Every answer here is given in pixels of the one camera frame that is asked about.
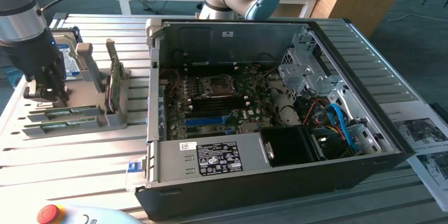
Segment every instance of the white sticker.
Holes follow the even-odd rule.
[[[180,143],[179,147],[182,151],[196,150],[198,142]]]
[[[232,31],[224,31],[223,32],[223,37],[234,37],[234,32]]]
[[[71,49],[68,44],[58,44],[59,51],[64,55],[64,65],[66,65],[66,75],[67,80],[76,80],[80,78],[80,70],[76,63],[76,60],[71,56]]]

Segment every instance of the red button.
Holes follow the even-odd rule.
[[[40,224],[52,224],[58,220],[62,210],[55,205],[47,205],[38,214],[38,222]]]

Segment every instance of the barcode sticker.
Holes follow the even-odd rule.
[[[198,142],[180,143],[179,147],[182,151],[196,150]]]

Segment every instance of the slotted aluminum table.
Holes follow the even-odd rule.
[[[100,68],[110,67],[106,39],[116,41],[119,57],[131,68],[128,127],[123,130],[23,141],[11,132],[24,124],[24,81],[0,118],[0,201],[27,193],[63,203],[120,209],[152,223],[132,192],[127,192],[128,160],[147,153],[150,54],[146,21],[155,16],[68,15],[51,27],[80,28],[94,44]],[[418,94],[355,27],[342,19],[320,19],[332,40],[379,103],[412,101]],[[444,213],[408,164],[374,175],[351,190],[227,210],[184,220],[202,223],[447,223]]]

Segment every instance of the gray carpet floor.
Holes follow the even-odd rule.
[[[39,0],[39,4],[44,6],[51,1]],[[407,14],[448,19],[448,8],[443,8],[446,1],[430,0],[423,6],[423,0],[396,0],[371,41],[424,99],[448,110],[448,22],[420,17],[387,21]],[[194,15],[199,11],[198,2],[167,2],[166,6],[164,1],[147,4],[162,15]],[[132,1],[131,8],[132,14],[155,14],[143,10],[139,1]],[[120,5],[110,0],[67,0],[48,10],[48,21],[56,12],[120,14]],[[0,113],[12,94],[11,85],[2,76],[0,71]]]

